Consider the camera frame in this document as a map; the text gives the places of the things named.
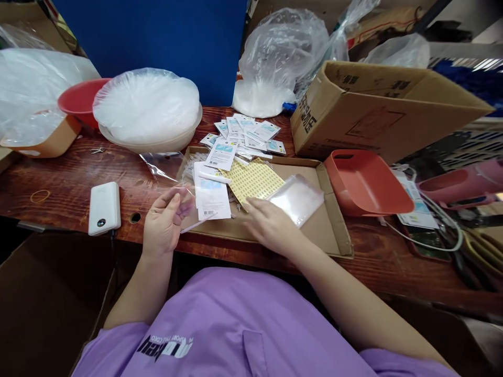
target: red plastic bowl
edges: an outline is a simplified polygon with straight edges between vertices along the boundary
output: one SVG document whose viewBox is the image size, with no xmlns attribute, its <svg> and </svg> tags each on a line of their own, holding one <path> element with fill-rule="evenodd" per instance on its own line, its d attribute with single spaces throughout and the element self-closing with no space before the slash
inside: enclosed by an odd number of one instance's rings
<svg viewBox="0 0 503 377">
<path fill-rule="evenodd" d="M 65 90 L 58 98 L 62 112 L 73 115 L 85 124 L 98 129 L 93 115 L 93 102 L 96 93 L 111 79 L 83 81 Z"/>
</svg>

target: orange container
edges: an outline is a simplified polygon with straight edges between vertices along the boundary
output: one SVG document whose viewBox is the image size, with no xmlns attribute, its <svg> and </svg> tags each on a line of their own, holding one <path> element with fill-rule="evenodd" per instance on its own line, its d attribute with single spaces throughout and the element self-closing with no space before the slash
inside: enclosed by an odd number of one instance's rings
<svg viewBox="0 0 503 377">
<path fill-rule="evenodd" d="M 344 215 L 386 216 L 414 210 L 412 199 L 374 152 L 335 150 L 324 165 Z"/>
</svg>

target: purple t-shirt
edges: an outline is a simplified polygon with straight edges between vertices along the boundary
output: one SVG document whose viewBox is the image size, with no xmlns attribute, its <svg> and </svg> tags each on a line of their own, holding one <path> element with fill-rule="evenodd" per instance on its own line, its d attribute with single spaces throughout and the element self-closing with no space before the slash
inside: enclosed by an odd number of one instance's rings
<svg viewBox="0 0 503 377">
<path fill-rule="evenodd" d="M 428 376 L 454 372 L 381 349 L 358 354 L 295 289 L 265 273 L 207 268 L 151 326 L 101 330 L 73 376 Z"/>
</svg>

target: shirt pocket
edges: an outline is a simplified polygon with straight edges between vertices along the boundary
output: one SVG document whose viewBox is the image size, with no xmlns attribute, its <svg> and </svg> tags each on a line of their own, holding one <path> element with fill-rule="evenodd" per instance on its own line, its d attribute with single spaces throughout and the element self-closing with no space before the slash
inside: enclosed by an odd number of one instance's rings
<svg viewBox="0 0 503 377">
<path fill-rule="evenodd" d="M 262 334 L 243 330 L 243 348 L 253 377 L 268 377 L 266 354 Z"/>
</svg>

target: wooden tabletop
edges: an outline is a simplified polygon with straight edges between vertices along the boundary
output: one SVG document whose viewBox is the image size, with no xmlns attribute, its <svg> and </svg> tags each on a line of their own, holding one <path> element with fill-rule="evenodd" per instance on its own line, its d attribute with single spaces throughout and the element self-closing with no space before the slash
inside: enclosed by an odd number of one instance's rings
<svg viewBox="0 0 503 377">
<path fill-rule="evenodd" d="M 217 133 L 213 123 L 233 112 L 230 108 L 203 108 L 203 118 L 191 144 L 197 145 L 208 132 Z M 280 115 L 270 121 L 281 126 L 276 138 L 283 141 L 288 156 L 293 157 L 289 118 Z M 91 154 L 91 149 L 100 146 L 105 152 Z M 23 157 L 12 165 L 0 175 L 0 215 L 87 232 L 91 188 L 110 181 L 116 181 L 121 188 L 122 227 L 117 237 L 142 242 L 145 215 L 162 187 L 137 154 L 111 144 L 101 135 L 77 139 L 59 158 Z M 33 203 L 30 197 L 39 190 L 48 190 L 50 195 Z M 36 194 L 32 200 L 36 202 L 46 194 Z M 134 213 L 141 214 L 136 224 L 129 221 Z M 474 313 L 503 315 L 503 294 L 468 290 L 450 264 L 415 257 L 400 236 L 375 219 L 345 220 L 355 258 L 337 262 L 373 291 L 440 302 Z M 187 233 L 181 236 L 177 250 L 297 273 L 286 259 L 255 243 Z"/>
</svg>

